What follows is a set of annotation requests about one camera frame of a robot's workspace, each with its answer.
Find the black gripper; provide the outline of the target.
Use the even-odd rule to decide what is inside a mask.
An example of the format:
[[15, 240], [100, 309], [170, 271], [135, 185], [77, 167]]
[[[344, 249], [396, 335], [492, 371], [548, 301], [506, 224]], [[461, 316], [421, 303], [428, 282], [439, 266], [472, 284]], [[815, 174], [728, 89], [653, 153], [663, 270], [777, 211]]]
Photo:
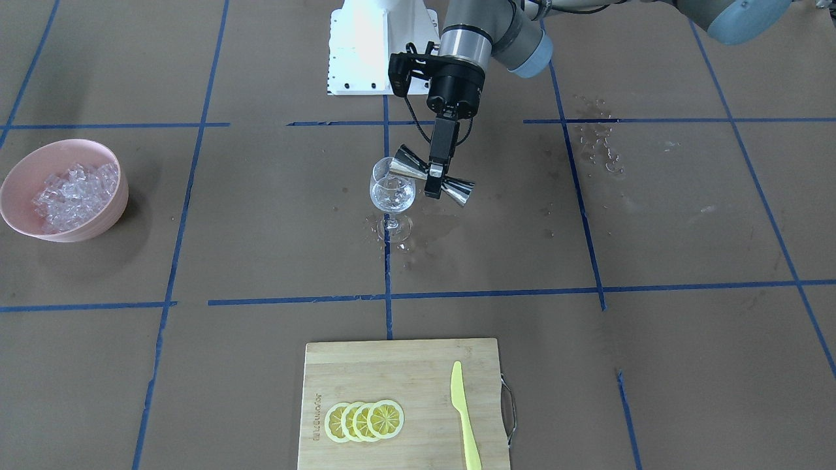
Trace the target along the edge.
[[[485, 71], [475, 63], [456, 57], [431, 57], [426, 63], [430, 87], [426, 105], [436, 115], [470, 119], [477, 115]], [[433, 199], [442, 195], [445, 167], [455, 154], [459, 122], [448, 117], [436, 117], [430, 140], [430, 166], [426, 174], [424, 194]]]

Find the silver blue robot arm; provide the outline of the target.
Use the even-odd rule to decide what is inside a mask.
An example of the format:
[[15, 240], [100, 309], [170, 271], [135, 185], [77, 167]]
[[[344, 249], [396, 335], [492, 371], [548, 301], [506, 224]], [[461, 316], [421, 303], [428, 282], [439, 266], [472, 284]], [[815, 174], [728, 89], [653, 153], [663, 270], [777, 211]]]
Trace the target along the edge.
[[511, 74], [534, 77], [553, 55], [552, 40], [536, 21], [593, 15], [629, 2], [666, 4], [720, 44], [738, 45], [769, 29], [794, 1], [450, 1], [438, 42], [428, 42], [421, 54], [406, 46], [389, 59], [393, 89], [395, 78], [428, 81], [426, 106], [435, 113], [435, 127], [424, 134], [430, 146], [424, 194], [439, 199], [451, 190], [451, 160], [470, 132], [459, 137], [460, 121], [472, 126], [492, 59]]

